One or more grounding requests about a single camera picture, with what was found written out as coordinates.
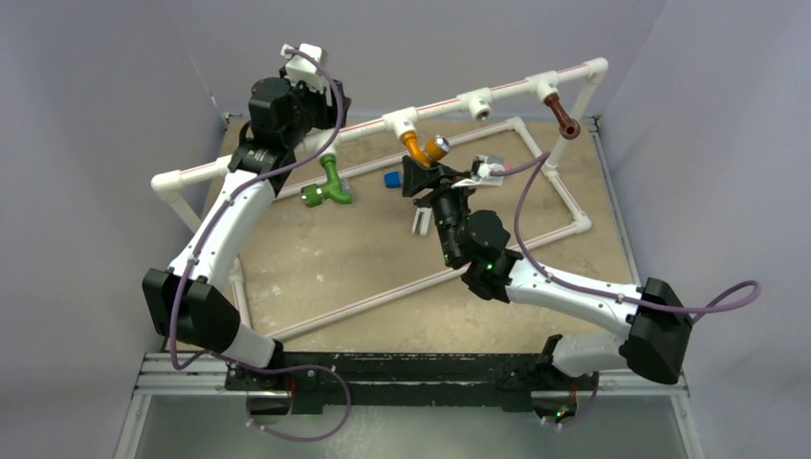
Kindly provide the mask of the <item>white PVC pipe frame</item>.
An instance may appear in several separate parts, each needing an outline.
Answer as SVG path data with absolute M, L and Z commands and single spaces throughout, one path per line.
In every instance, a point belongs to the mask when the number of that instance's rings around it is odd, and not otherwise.
M 584 86 L 577 97 L 574 108 L 566 111 L 572 118 L 584 113 L 597 86 L 607 73 L 609 64 L 603 57 L 597 57 L 564 70 L 550 71 L 496 87 L 485 87 L 421 107 L 407 107 L 382 115 L 375 120 L 342 128 L 338 134 L 312 134 L 305 138 L 307 150 L 316 151 L 320 157 L 333 153 L 336 145 L 350 142 L 381 132 L 392 132 L 397 138 L 405 132 L 414 131 L 420 120 L 427 120 L 454 112 L 468 110 L 477 120 L 485 119 L 491 110 L 491 102 L 521 94 L 536 92 L 543 99 L 559 93 L 558 87 L 564 82 L 581 79 Z M 253 185 L 248 176 L 229 172 L 227 159 L 203 164 L 186 170 L 175 170 L 153 177 L 153 190 L 167 202 L 193 231 L 188 245 L 168 265 L 172 274 L 190 277 L 202 274 L 215 284 L 231 284 L 237 300 L 237 310 L 244 323 L 248 323 L 249 313 L 245 298 L 244 279 L 238 252 L 260 212 L 280 199 L 293 196 L 295 188 L 287 186 L 274 191 L 268 185 Z M 182 189 L 191 184 L 223 177 L 225 182 L 220 196 L 206 217 L 199 217 L 182 197 Z M 429 287 L 449 281 L 461 275 L 461 271 L 445 269 L 439 273 L 404 284 L 394 290 L 383 292 L 360 302 L 352 303 L 328 314 L 314 317 L 292 325 L 277 333 L 280 339 L 291 339 L 309 333 L 317 328 L 332 324 L 341 319 L 358 315 L 373 307 L 381 306 L 400 297 L 413 295 Z

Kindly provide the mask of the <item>orange water faucet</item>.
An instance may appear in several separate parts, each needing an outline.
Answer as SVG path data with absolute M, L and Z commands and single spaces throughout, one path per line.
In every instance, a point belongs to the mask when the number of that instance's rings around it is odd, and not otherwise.
M 400 141 L 406 147 L 409 157 L 423 167 L 432 167 L 439 163 L 450 151 L 450 142 L 443 136 L 435 136 L 420 145 L 415 132 L 410 131 L 405 132 Z

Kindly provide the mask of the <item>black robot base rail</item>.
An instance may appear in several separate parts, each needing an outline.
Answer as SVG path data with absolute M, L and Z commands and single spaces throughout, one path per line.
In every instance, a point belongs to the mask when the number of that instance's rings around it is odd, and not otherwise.
M 585 394 L 593 376 L 557 370 L 545 353 L 338 353 L 287 351 L 292 373 L 266 375 L 242 367 L 227 371 L 228 391 L 293 397 L 296 414 L 328 405 L 497 407 L 505 412 L 571 414 L 572 394 Z

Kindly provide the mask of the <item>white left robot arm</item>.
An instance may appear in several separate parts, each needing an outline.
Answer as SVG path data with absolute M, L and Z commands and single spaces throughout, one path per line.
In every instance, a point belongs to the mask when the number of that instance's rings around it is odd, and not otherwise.
M 339 80 L 319 90 L 285 76 L 252 86 L 250 118 L 239 131 L 214 206 L 169 266 L 148 270 L 142 280 L 159 335 L 248 365 L 248 378 L 260 390 L 282 385 L 281 344 L 244 324 L 222 290 L 252 226 L 299 160 L 296 148 L 313 129 L 331 135 L 344 127 L 350 105 Z

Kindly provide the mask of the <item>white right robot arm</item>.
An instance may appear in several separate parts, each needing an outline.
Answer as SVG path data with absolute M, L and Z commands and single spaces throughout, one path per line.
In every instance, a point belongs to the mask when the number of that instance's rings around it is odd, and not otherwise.
M 446 267 L 461 271 L 483 300 L 536 305 L 600 327 L 585 337 L 550 338 L 537 363 L 539 381 L 559 389 L 573 378 L 624 369 L 654 383 L 678 383 L 693 321 L 670 285 L 602 282 L 542 266 L 527 245 L 509 249 L 511 234 L 493 210 L 472 211 L 469 198 L 510 175 L 502 160 L 477 156 L 468 171 L 402 159 L 403 196 L 432 212 Z

